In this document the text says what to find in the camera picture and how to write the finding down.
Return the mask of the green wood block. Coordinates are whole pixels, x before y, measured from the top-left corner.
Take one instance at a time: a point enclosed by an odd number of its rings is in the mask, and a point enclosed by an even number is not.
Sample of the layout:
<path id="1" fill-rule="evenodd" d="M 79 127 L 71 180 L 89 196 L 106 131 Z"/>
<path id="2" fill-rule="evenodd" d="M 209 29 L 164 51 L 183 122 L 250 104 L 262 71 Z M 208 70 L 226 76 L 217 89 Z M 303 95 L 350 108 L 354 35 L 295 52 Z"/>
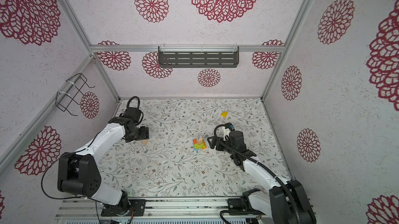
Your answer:
<path id="1" fill-rule="evenodd" d="M 194 144 L 194 150 L 199 150 L 199 149 L 206 149 L 207 146 L 205 143 L 201 143 L 201 144 Z"/>

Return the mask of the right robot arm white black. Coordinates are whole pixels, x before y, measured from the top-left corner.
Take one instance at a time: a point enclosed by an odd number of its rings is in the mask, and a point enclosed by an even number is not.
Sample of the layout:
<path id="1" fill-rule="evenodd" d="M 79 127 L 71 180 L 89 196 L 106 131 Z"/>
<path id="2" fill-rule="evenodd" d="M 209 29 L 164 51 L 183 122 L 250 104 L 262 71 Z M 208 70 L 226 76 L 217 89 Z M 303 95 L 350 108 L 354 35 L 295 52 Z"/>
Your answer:
<path id="1" fill-rule="evenodd" d="M 243 192 L 239 198 L 228 199 L 228 209 L 219 215 L 228 223 L 225 215 L 253 215 L 260 224 L 315 224 L 317 222 L 312 205 L 303 185 L 297 180 L 277 176 L 257 155 L 247 149 L 241 131 L 232 123 L 220 124 L 215 131 L 223 130 L 221 137 L 208 137 L 209 146 L 230 154 L 234 164 L 252 176 L 261 188 Z"/>

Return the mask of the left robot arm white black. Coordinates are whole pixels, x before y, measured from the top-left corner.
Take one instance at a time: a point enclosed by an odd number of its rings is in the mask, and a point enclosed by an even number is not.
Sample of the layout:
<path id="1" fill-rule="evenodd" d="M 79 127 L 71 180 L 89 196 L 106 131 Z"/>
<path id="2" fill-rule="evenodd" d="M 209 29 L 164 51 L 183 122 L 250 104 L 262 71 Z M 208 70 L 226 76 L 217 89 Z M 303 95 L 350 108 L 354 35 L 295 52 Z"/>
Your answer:
<path id="1" fill-rule="evenodd" d="M 72 194 L 72 198 L 87 197 L 122 212 L 130 209 L 127 192 L 115 189 L 102 181 L 98 163 L 118 141 L 146 140 L 149 128 L 139 126 L 143 112 L 139 107 L 127 107 L 118 117 L 109 120 L 105 128 L 86 145 L 74 152 L 65 152 L 58 162 L 57 188 Z"/>

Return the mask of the yellow triangle wood block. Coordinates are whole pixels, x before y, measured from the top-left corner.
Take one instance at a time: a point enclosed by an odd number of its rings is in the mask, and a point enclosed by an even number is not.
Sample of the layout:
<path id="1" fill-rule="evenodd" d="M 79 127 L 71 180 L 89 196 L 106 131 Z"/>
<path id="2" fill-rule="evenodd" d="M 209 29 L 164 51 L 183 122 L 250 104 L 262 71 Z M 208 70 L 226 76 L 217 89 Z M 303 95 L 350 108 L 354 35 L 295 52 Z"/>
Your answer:
<path id="1" fill-rule="evenodd" d="M 226 111 L 226 112 L 223 112 L 223 113 L 221 113 L 221 116 L 222 117 L 224 117 L 224 118 L 226 118 L 227 117 L 227 115 L 228 115 L 228 112 Z"/>

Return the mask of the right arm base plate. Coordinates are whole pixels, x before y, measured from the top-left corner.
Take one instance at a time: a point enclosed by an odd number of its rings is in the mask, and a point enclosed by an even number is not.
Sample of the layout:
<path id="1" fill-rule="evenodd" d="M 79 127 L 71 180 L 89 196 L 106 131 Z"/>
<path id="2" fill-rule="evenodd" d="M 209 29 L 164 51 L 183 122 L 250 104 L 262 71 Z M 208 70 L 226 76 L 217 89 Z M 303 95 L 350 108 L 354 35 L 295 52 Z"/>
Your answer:
<path id="1" fill-rule="evenodd" d="M 249 211 L 245 201 L 241 198 L 229 198 L 227 203 L 229 214 L 243 215 Z"/>

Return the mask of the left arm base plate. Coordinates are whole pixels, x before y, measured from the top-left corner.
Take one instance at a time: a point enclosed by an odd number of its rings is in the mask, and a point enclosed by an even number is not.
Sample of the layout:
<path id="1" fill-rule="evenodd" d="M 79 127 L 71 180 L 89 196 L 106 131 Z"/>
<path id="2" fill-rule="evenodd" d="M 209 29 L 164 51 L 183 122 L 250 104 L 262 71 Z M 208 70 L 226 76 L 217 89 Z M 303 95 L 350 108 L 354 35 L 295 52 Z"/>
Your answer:
<path id="1" fill-rule="evenodd" d="M 124 216 L 143 216 L 146 200 L 125 199 L 118 205 L 104 204 L 101 217 L 124 217 Z"/>

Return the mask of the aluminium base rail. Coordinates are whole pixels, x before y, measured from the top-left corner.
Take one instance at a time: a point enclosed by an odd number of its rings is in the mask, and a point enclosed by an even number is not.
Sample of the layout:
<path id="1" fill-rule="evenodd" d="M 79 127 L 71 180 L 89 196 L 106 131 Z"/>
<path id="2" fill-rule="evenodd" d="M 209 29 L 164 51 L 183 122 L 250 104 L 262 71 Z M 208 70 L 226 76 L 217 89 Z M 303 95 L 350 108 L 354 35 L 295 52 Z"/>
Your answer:
<path id="1" fill-rule="evenodd" d="M 222 210 L 228 210 L 227 200 L 240 197 L 135 197 L 129 199 L 146 200 L 144 215 L 136 216 L 134 219 L 164 219 L 164 218 L 218 218 Z M 101 217 L 103 205 L 92 200 L 63 200 L 54 219 L 58 223 L 67 220 L 93 219 L 122 219 L 124 217 Z"/>

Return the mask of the grey metal wall shelf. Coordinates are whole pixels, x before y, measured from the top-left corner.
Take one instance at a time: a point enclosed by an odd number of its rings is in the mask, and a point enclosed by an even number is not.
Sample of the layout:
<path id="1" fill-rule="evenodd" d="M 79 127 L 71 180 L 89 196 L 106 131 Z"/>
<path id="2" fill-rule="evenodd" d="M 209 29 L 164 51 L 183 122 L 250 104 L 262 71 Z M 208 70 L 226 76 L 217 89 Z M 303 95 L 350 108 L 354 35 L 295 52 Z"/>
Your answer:
<path id="1" fill-rule="evenodd" d="M 240 49 L 158 47 L 158 64 L 162 68 L 236 68 Z"/>

